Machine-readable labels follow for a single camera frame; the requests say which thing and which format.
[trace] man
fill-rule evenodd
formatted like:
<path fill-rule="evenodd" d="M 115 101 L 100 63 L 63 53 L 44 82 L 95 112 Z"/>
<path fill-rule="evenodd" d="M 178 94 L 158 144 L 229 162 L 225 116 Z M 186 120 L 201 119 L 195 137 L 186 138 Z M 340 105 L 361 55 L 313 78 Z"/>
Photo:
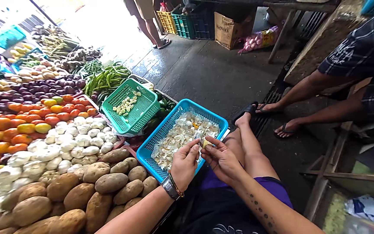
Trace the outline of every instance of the man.
<path fill-rule="evenodd" d="M 249 126 L 256 106 L 236 118 L 238 128 L 225 143 L 207 136 L 201 156 L 210 164 L 182 234 L 324 234 L 292 209 L 278 175 Z M 148 234 L 194 177 L 199 140 L 180 148 L 171 166 L 173 183 L 159 186 L 109 221 L 97 234 Z"/>
<path fill-rule="evenodd" d="M 374 17 L 351 32 L 315 72 L 294 86 L 283 99 L 273 104 L 259 104 L 256 112 L 282 111 L 286 106 L 312 98 L 326 88 L 368 77 L 372 77 L 370 84 L 347 100 L 310 116 L 293 119 L 276 129 L 276 135 L 290 137 L 300 126 L 311 123 L 374 121 Z"/>
<path fill-rule="evenodd" d="M 168 38 L 160 39 L 153 21 L 155 13 L 152 0 L 123 0 L 123 2 L 130 15 L 137 18 L 139 29 L 148 37 L 154 48 L 163 49 L 171 43 Z"/>

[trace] mesh bag of onions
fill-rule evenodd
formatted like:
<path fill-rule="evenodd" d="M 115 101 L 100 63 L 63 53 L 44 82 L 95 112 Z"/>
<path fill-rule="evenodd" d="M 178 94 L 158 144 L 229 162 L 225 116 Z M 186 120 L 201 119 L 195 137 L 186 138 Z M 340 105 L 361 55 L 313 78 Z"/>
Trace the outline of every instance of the mesh bag of onions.
<path fill-rule="evenodd" d="M 250 36 L 243 38 L 245 45 L 238 53 L 246 53 L 256 49 L 268 47 L 274 45 L 281 30 L 278 26 L 273 26 L 267 30 L 253 33 Z"/>

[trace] yellow crate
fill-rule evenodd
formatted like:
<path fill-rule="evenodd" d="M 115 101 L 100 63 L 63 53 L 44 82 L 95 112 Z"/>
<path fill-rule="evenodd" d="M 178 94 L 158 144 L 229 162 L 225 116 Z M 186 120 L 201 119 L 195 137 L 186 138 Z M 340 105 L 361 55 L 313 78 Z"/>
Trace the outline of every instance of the yellow crate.
<path fill-rule="evenodd" d="M 177 35 L 177 30 L 175 29 L 174 19 L 171 16 L 171 12 L 157 11 L 158 17 L 163 24 L 164 31 L 166 33 L 172 33 Z"/>

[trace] wristwatch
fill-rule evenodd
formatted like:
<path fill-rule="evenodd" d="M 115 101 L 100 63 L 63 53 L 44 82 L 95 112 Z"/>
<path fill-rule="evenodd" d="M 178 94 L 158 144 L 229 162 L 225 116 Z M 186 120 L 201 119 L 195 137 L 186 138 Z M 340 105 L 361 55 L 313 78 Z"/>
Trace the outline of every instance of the wristwatch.
<path fill-rule="evenodd" d="M 161 183 L 161 186 L 172 199 L 178 200 L 180 198 L 169 176 L 167 176 L 167 178 L 164 179 L 164 181 Z"/>

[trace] purple shorts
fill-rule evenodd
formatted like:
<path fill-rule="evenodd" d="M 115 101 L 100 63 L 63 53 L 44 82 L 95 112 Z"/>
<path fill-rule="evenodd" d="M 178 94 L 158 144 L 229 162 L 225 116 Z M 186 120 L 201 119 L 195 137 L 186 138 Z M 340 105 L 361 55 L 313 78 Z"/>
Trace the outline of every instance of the purple shorts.
<path fill-rule="evenodd" d="M 293 209 L 290 198 L 288 197 L 288 193 L 281 181 L 273 177 L 256 177 L 254 179 L 256 180 L 256 182 L 262 185 L 262 187 L 268 190 L 268 192 L 270 192 L 273 196 Z M 232 187 L 217 178 L 212 169 L 209 169 L 200 189 L 205 190 L 211 188 L 226 188 L 227 190 L 234 191 Z"/>

